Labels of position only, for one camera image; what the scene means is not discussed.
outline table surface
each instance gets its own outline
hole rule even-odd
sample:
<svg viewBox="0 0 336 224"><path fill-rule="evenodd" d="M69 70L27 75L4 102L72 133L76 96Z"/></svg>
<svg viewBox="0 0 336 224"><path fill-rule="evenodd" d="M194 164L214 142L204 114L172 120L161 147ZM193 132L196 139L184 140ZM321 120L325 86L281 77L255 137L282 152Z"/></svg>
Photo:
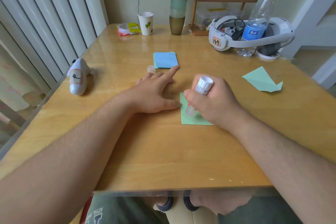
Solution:
<svg viewBox="0 0 336 224"><path fill-rule="evenodd" d="M196 73L224 77L243 107L284 135L336 162L336 100L289 61L245 58L216 51L208 37L171 35L154 25L152 36L120 37L109 25L85 60L93 70L83 96L66 78L0 162L0 178L80 123L112 96L135 85L153 64L153 52L176 52L181 69L164 94L179 99ZM260 92L242 78L263 66L279 92ZM182 125L180 110L137 114L117 142L96 190L141 191L271 186L242 145L215 126Z"/></svg>

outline blue bottle label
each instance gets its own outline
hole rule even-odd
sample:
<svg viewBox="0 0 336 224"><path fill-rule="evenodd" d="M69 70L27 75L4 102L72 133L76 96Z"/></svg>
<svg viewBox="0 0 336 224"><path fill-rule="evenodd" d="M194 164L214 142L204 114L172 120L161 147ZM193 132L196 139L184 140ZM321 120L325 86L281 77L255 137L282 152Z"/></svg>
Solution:
<svg viewBox="0 0 336 224"><path fill-rule="evenodd" d="M260 39L263 37L264 32L265 28L252 28L250 26L246 26L241 38L246 41Z"/></svg>

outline transparent storage box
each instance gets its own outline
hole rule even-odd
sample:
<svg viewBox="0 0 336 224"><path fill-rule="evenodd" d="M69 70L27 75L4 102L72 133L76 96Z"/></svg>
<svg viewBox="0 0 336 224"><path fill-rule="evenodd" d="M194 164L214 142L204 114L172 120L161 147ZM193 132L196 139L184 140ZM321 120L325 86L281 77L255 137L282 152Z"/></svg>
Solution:
<svg viewBox="0 0 336 224"><path fill-rule="evenodd" d="M201 30L206 30L213 19L220 19L224 16L234 15L237 18L241 18L244 15L244 11L228 9L228 8L200 8L196 10L195 24Z"/></svg>

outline white vr headset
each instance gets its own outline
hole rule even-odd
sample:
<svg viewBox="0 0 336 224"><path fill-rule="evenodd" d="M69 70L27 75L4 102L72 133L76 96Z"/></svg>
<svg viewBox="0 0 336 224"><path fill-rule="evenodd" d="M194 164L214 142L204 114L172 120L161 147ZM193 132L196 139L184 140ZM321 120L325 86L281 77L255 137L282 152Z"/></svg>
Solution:
<svg viewBox="0 0 336 224"><path fill-rule="evenodd" d="M283 18L271 18L262 38L251 41L238 41L243 34L246 23L236 16L225 16L208 26L209 42L218 51L225 51L230 47L248 48L258 47L258 51L265 56L274 55L280 48L290 44L295 38L291 24Z"/></svg>

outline person's left hand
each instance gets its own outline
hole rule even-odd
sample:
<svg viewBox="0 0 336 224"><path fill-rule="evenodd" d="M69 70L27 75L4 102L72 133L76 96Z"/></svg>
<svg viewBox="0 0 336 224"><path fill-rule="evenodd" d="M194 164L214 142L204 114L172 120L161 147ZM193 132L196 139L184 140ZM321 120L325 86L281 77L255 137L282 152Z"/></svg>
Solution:
<svg viewBox="0 0 336 224"><path fill-rule="evenodd" d="M180 66L174 66L167 73L147 73L134 87L125 91L127 97L132 99L135 111L154 113L181 107L180 102L162 97L163 89L173 82L173 76L179 69Z"/></svg>

